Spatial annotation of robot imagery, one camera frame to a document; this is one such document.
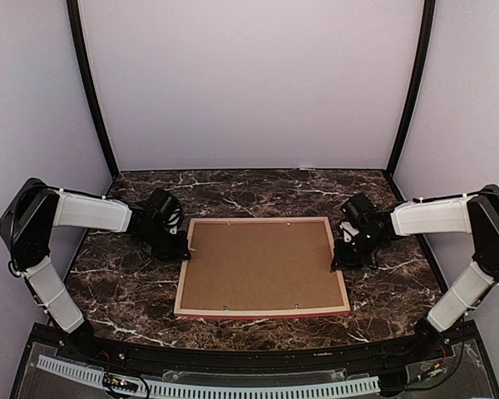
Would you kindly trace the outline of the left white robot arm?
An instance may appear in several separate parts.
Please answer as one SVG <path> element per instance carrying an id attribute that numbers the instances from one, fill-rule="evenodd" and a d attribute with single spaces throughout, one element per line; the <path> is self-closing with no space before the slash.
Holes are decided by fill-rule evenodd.
<path id="1" fill-rule="evenodd" d="M 23 279 L 36 305 L 64 334 L 69 350 L 83 362 L 94 362 L 101 345 L 52 264 L 52 231 L 75 227 L 128 234 L 154 259 L 186 261 L 191 254 L 180 228 L 183 219 L 180 201 L 163 189 L 132 203 L 30 178 L 2 214 L 0 237 L 9 252 L 10 274 Z"/>

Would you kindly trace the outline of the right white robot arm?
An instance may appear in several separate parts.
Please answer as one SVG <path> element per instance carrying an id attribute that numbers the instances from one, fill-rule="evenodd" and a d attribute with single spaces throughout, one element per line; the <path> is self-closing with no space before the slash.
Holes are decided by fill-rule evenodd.
<path id="1" fill-rule="evenodd" d="M 408 354 L 424 361 L 438 350 L 443 334 L 465 319 L 499 284 L 499 187 L 431 198 L 415 198 L 382 209 L 364 193 L 341 206 L 340 237 L 333 243 L 331 271 L 377 268 L 378 253 L 418 235 L 466 235 L 469 264 L 441 298 L 416 322 Z"/>

